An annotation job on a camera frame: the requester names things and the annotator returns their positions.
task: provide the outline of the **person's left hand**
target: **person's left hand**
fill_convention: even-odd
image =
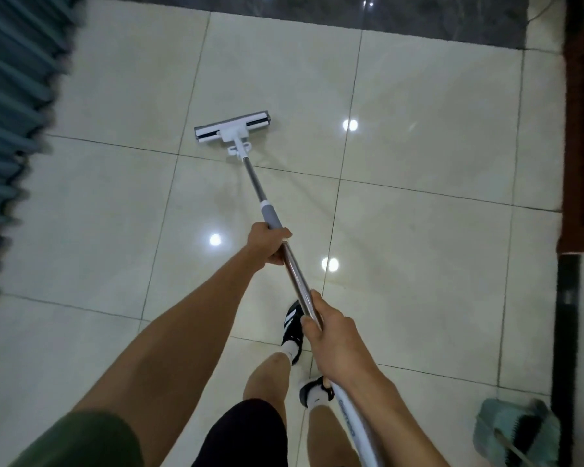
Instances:
[[[292,237],[288,228],[269,229],[265,222],[253,223],[247,238],[247,248],[263,262],[283,265],[280,248],[284,239]]]

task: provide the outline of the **white sock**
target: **white sock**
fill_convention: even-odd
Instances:
[[[307,394],[307,408],[312,410],[319,406],[329,406],[329,394],[325,392],[320,385],[316,385],[310,389]]]
[[[292,339],[289,339],[288,341],[284,342],[281,347],[279,348],[279,350],[277,350],[278,353],[284,353],[285,355],[288,356],[288,359],[290,360],[290,364],[292,363],[292,360],[294,360],[294,358],[296,357],[296,354],[298,353],[298,344],[296,344],[294,341],[292,341]]]

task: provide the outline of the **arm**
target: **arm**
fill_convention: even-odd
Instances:
[[[303,317],[303,332],[311,343],[318,369],[339,384],[378,438],[394,467],[449,467],[416,423],[397,388],[384,376],[362,341],[355,322],[312,291],[324,331]]]
[[[287,228],[251,228],[247,245],[177,305],[152,322],[76,405],[115,413],[140,442],[145,466],[163,462],[218,363],[253,275],[277,253]]]

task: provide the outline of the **gray grip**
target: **gray grip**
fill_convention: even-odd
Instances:
[[[279,220],[279,216],[277,216],[277,212],[274,211],[274,206],[271,204],[267,204],[262,207],[262,216],[264,216],[264,221],[268,224],[268,227],[271,229],[280,229],[281,221]]]

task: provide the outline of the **mop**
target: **mop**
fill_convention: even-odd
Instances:
[[[255,169],[249,160],[248,152],[251,150],[251,143],[245,142],[244,139],[249,137],[249,131],[266,127],[270,125],[270,115],[268,111],[260,111],[258,113],[248,114],[246,116],[239,116],[220,123],[213,123],[211,125],[199,126],[195,128],[195,137],[199,142],[208,142],[211,140],[222,140],[223,142],[233,142],[234,145],[227,148],[230,156],[237,156],[244,164],[251,183],[255,189],[258,200],[260,201],[260,208],[265,222],[271,229],[282,228],[279,216],[274,210],[273,205],[266,198],[264,189],[260,184]],[[310,316],[322,329],[322,320],[320,315],[314,309],[314,304],[311,299],[310,288],[303,277],[303,274],[296,262],[292,249],[288,242],[283,242],[281,245],[283,252],[283,261],[288,270],[290,280],[296,291],[303,313]],[[331,383],[333,392],[337,399],[337,404],[342,409],[342,414],[346,420],[350,436],[357,448],[359,459],[364,467],[382,467],[384,462],[380,456],[376,438],[369,425],[363,419],[357,408],[354,406],[349,396],[337,384]]]

